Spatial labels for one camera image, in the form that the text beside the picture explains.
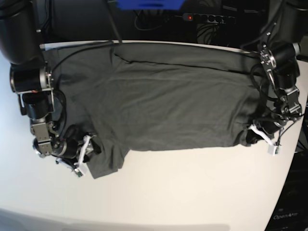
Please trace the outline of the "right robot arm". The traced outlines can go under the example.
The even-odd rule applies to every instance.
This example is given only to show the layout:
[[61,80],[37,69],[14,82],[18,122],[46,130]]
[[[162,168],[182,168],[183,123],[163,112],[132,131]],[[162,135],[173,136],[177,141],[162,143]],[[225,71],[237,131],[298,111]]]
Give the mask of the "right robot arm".
[[41,157],[54,156],[82,177],[87,172],[89,154],[99,154],[100,147],[92,133],[66,125],[66,98],[56,90],[52,72],[40,48],[32,2],[2,0],[0,2],[0,51],[11,64],[10,86],[17,94],[20,113],[30,119],[34,136],[33,148]]

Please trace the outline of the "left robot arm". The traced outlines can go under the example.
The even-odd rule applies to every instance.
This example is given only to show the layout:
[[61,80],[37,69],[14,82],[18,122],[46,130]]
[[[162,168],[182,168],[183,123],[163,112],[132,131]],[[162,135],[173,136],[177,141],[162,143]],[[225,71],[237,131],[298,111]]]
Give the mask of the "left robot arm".
[[259,63],[251,68],[250,79],[265,110],[251,120],[247,128],[248,144],[259,140],[272,144],[274,134],[278,132],[278,140],[273,146],[279,147],[287,131],[287,122],[296,123],[303,116],[296,80],[300,76],[297,57],[300,42],[308,29],[304,24],[307,20],[306,0],[281,0],[259,36],[240,46],[245,51],[248,46],[257,45]]

